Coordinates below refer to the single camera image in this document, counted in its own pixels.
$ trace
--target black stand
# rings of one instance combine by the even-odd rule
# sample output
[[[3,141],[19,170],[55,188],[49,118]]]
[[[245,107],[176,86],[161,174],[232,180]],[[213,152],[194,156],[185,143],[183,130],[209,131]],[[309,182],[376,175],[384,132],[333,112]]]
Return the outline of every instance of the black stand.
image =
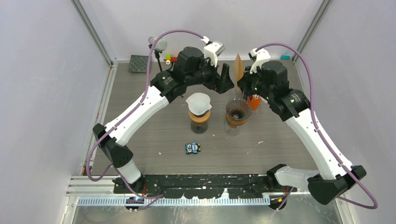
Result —
[[[161,52],[154,50],[154,55],[156,56],[156,59],[158,61],[158,66],[160,67],[160,71],[162,71],[161,62],[160,62],[160,53]]]

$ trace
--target ruler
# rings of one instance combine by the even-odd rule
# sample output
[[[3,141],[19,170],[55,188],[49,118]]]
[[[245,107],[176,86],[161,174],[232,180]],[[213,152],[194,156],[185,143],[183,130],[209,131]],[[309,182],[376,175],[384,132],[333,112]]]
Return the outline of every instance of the ruler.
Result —
[[[129,196],[80,196],[78,206],[144,206],[151,203],[154,199],[146,199],[143,204],[126,204]],[[224,205],[269,205],[269,195],[262,198],[238,198],[230,199],[228,196],[209,199],[187,199],[187,198],[160,198],[151,206],[224,206]]]

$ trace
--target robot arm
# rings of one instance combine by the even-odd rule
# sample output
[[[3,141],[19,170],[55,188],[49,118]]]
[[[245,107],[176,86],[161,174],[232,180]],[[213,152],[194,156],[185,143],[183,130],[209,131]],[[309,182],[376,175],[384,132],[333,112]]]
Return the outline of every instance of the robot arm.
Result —
[[[210,42],[207,38],[203,41],[207,44],[204,53],[197,48],[184,48],[178,54],[172,70],[162,71],[151,80],[146,99],[136,111],[101,141],[99,147],[128,183],[137,181],[141,173],[132,159],[132,151],[126,144],[152,115],[183,95],[188,86],[203,84],[220,94],[234,87],[229,76],[228,64],[223,64],[221,75],[217,73],[217,56],[224,50],[223,44]],[[140,104],[141,97],[105,126],[95,125],[93,133],[96,140],[115,127],[119,120]]]
[[[289,87],[286,67],[281,62],[269,61],[269,58],[256,63],[259,54],[252,55],[252,52],[249,55],[255,62],[255,68],[245,68],[238,86],[245,96],[257,94],[267,101],[270,109],[278,114],[282,121],[286,121],[297,134],[318,167],[318,171],[307,171],[279,164],[267,171],[267,184],[273,189],[292,186],[308,190],[318,202],[328,204],[353,187],[355,182],[337,163],[316,133],[311,119],[310,102],[303,92]],[[359,180],[363,178],[366,175],[365,169],[362,166],[353,166],[331,141],[319,122],[318,125],[344,165]]]

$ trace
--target white plastic cover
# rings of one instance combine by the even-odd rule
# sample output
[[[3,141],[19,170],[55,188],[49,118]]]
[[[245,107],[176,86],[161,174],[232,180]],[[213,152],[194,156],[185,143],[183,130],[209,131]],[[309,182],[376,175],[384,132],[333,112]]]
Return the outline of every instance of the white plastic cover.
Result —
[[[210,110],[210,97],[204,93],[196,92],[186,99],[188,109],[195,115],[202,115]]]

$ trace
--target cable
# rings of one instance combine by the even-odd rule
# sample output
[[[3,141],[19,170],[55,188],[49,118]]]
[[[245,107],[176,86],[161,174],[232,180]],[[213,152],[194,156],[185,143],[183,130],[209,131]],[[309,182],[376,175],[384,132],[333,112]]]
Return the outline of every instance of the cable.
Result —
[[[277,212],[279,212],[279,210],[281,209],[281,207],[283,206],[283,204],[286,203],[286,200],[289,198],[289,196],[290,196],[290,194],[291,194],[291,192],[292,192],[293,190],[294,190],[294,187],[291,187],[289,193],[288,193],[288,194],[286,195],[286,197],[283,199],[281,205],[279,205],[279,206],[276,208],[276,210],[272,213],[271,219],[274,217],[274,215],[275,215]]]
[[[284,44],[284,43],[268,43],[268,44],[264,44],[261,47],[257,48],[256,52],[261,50],[261,49],[263,49],[263,48],[269,47],[269,46],[282,46],[282,47],[288,48],[288,49],[290,49],[291,51],[293,51],[295,54],[297,54],[300,57],[302,63],[304,64],[304,67],[305,67],[305,69],[307,71],[308,81],[309,81],[309,85],[310,85],[311,118],[312,118],[313,125],[315,126],[315,129],[317,130],[317,133],[320,136],[320,138],[322,139],[323,143],[326,145],[326,147],[329,149],[329,151],[335,157],[337,162],[342,165],[343,169],[349,174],[349,176],[351,176],[351,178],[362,188],[362,190],[368,195],[368,197],[370,197],[370,199],[371,199],[371,201],[373,201],[374,205],[373,206],[368,206],[368,205],[364,205],[364,204],[361,204],[361,203],[358,203],[358,202],[354,202],[354,201],[346,199],[344,197],[338,197],[338,198],[341,199],[341,200],[344,200],[346,202],[352,203],[354,205],[363,207],[365,209],[376,209],[376,208],[378,208],[378,202],[375,199],[374,195],[358,180],[358,178],[356,178],[355,175],[353,175],[353,173],[348,169],[348,167],[343,165],[342,160],[338,157],[338,155],[335,153],[333,148],[327,142],[327,140],[324,137],[324,135],[322,134],[322,132],[319,130],[319,126],[316,123],[315,111],[314,111],[312,75],[311,75],[311,71],[309,69],[308,63],[306,62],[304,57],[300,54],[300,52],[298,52],[292,46],[289,46],[289,45]]]
[[[119,126],[122,122],[124,122],[132,113],[134,113],[134,112],[137,110],[137,108],[139,108],[139,106],[140,106],[140,105],[143,103],[143,101],[146,99],[147,92],[148,92],[148,89],[149,89],[149,82],[150,82],[151,56],[153,55],[154,47],[156,46],[157,42],[158,42],[161,38],[163,38],[164,36],[166,36],[166,35],[168,35],[168,34],[171,34],[171,33],[188,33],[188,34],[192,34],[192,35],[198,36],[198,37],[201,38],[201,39],[204,38],[204,36],[202,36],[202,35],[200,35],[200,34],[198,34],[198,33],[195,33],[195,32],[193,32],[193,31],[189,31],[189,30],[184,30],[184,29],[170,30],[170,31],[168,31],[168,32],[165,32],[165,33],[159,35],[159,36],[156,38],[156,40],[153,42],[153,45],[152,45],[151,48],[150,48],[150,52],[149,52],[148,59],[147,59],[146,89],[144,90],[143,96],[142,96],[141,99],[140,99],[140,103],[137,104],[128,114],[126,114],[125,117],[121,118],[121,119],[114,125],[114,127],[111,127],[102,137],[100,137],[100,138],[96,141],[96,143],[93,145],[93,147],[91,148],[91,150],[90,150],[89,153],[88,153],[88,157],[87,157],[87,159],[86,159],[86,167],[87,167],[86,173],[87,173],[88,178],[89,178],[91,181],[96,182],[96,181],[101,180],[101,179],[103,178],[103,176],[106,174],[106,172],[109,170],[109,168],[112,166],[112,164],[108,165],[107,168],[105,169],[105,171],[104,171],[98,178],[93,178],[92,175],[91,175],[91,170],[90,170],[90,161],[91,161],[93,152],[94,152],[95,149],[99,146],[99,144],[103,141],[103,139],[105,139],[112,131],[115,130],[116,127],[118,127],[118,126]],[[127,188],[128,188],[132,193],[134,193],[135,195],[137,195],[137,196],[139,196],[139,197],[141,197],[141,198],[144,198],[144,199],[157,199],[157,198],[161,198],[161,197],[163,196],[163,195],[158,195],[158,196],[155,196],[155,197],[141,196],[141,195],[137,194],[137,193],[129,186],[129,183],[125,180],[125,178],[124,178],[121,174],[120,174],[120,176],[121,176],[122,180],[124,181],[125,185],[127,186]]]
[[[137,210],[138,210],[138,211],[145,210],[146,208],[150,207],[150,205],[152,205],[152,204],[154,204],[156,201],[158,201],[158,199],[159,199],[159,198],[154,199],[154,200],[153,200],[152,202],[150,202],[149,204],[147,204],[147,205],[145,205],[145,206],[143,206],[143,207],[141,207],[141,208],[138,208]]]

